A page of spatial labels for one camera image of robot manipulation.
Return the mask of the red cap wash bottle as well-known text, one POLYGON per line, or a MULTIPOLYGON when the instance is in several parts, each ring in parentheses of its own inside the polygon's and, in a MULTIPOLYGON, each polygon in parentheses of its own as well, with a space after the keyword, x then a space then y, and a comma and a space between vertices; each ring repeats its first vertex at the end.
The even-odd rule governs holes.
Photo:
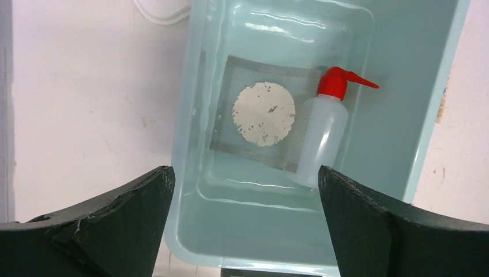
POLYGON ((288 175, 292 182, 316 189, 321 166, 334 165, 349 118, 342 104, 349 82, 379 88, 378 84, 337 66, 325 72, 317 95, 312 98, 296 170, 288 175))

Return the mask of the teal storage bin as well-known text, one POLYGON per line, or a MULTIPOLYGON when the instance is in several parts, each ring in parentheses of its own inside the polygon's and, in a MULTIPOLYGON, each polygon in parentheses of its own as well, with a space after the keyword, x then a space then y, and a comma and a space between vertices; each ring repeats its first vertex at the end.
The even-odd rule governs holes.
POLYGON ((319 169, 413 200, 468 6, 193 1, 169 250, 337 276, 319 169))

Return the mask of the tan test tube brush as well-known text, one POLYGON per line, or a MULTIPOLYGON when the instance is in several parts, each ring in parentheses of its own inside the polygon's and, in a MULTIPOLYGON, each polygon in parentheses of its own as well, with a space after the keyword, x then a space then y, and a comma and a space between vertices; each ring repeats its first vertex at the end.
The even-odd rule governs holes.
POLYGON ((439 109, 438 109, 438 113, 437 113, 437 118, 436 118, 436 123, 437 124, 440 124, 441 123, 441 120, 442 120, 442 117, 443 117, 443 113, 444 113, 444 110, 445 110, 446 91, 447 91, 447 88, 448 88, 448 84, 445 85, 444 90, 443 90, 442 99, 441 99, 441 102, 440 102, 440 105, 439 105, 439 109))

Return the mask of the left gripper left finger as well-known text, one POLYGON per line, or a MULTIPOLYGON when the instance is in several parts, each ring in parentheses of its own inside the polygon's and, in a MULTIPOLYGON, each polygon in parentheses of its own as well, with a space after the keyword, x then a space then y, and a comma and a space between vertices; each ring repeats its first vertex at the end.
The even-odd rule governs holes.
POLYGON ((175 173, 159 166, 28 222, 1 224, 2 276, 152 276, 175 173))

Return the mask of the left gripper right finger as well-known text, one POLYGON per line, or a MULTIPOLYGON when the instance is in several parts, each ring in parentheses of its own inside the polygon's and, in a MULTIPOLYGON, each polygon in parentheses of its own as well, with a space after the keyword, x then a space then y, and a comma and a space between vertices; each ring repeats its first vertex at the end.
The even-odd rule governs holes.
POLYGON ((415 207, 328 166, 318 186, 341 276, 488 275, 486 224, 415 207))

